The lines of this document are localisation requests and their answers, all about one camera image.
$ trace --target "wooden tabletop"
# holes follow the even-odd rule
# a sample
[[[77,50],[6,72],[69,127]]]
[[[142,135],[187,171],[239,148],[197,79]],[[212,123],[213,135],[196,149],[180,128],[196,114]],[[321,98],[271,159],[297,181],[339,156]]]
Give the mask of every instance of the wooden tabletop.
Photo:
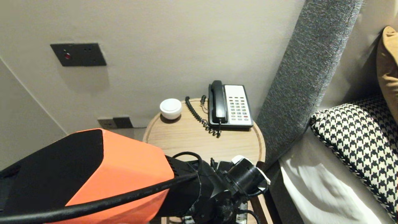
[[[199,98],[191,99],[190,102],[195,111],[207,120],[207,102],[203,107],[200,105]],[[145,130],[143,142],[160,147],[168,156],[183,151],[195,152],[208,163],[211,157],[215,161],[231,161],[236,155],[243,155],[254,164],[259,160],[265,160],[264,138],[256,123],[248,131],[221,131],[220,138],[216,138],[195,119],[185,101],[181,103],[182,113],[178,119],[169,121],[160,113],[152,119]],[[189,155],[183,155],[178,159],[195,160]],[[269,216],[268,211],[265,210],[265,212],[266,216]],[[173,220],[173,218],[162,218],[162,224],[169,223],[179,223],[179,221],[178,219]],[[248,215],[248,224],[251,223],[256,223],[256,221],[251,215]]]

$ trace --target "mustard pillow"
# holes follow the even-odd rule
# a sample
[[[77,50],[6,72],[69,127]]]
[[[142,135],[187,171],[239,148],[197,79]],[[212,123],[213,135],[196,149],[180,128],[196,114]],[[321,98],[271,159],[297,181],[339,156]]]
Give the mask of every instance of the mustard pillow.
[[[376,67],[381,91],[398,124],[398,33],[390,26],[384,28],[378,44]]]

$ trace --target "phone handset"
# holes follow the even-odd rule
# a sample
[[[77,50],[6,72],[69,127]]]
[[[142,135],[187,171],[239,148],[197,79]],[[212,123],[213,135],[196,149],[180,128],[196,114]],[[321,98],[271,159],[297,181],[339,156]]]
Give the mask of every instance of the phone handset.
[[[213,92],[212,121],[216,124],[226,123],[225,94],[222,82],[220,80],[213,81],[211,91]]]

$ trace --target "coiled phone cord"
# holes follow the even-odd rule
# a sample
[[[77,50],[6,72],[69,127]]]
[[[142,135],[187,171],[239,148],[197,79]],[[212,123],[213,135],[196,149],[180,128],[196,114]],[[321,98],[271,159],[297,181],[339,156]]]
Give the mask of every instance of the coiled phone cord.
[[[201,116],[195,111],[191,103],[189,102],[189,96],[185,97],[185,104],[187,105],[188,109],[191,111],[192,115],[198,120],[200,123],[202,123],[203,127],[205,128],[206,131],[209,132],[209,134],[212,134],[213,136],[216,136],[219,138],[221,136],[221,122],[219,124],[219,129],[214,130],[209,126],[209,122],[206,119],[201,118]],[[200,104],[203,106],[205,104],[206,96],[203,95]]]

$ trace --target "electrical socket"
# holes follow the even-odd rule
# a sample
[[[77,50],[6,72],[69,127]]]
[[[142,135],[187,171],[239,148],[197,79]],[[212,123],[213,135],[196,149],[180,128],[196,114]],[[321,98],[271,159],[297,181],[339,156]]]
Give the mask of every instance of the electrical socket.
[[[98,119],[98,123],[103,129],[134,128],[128,116],[100,118]]]
[[[98,119],[98,123],[103,129],[117,129],[113,119]]]

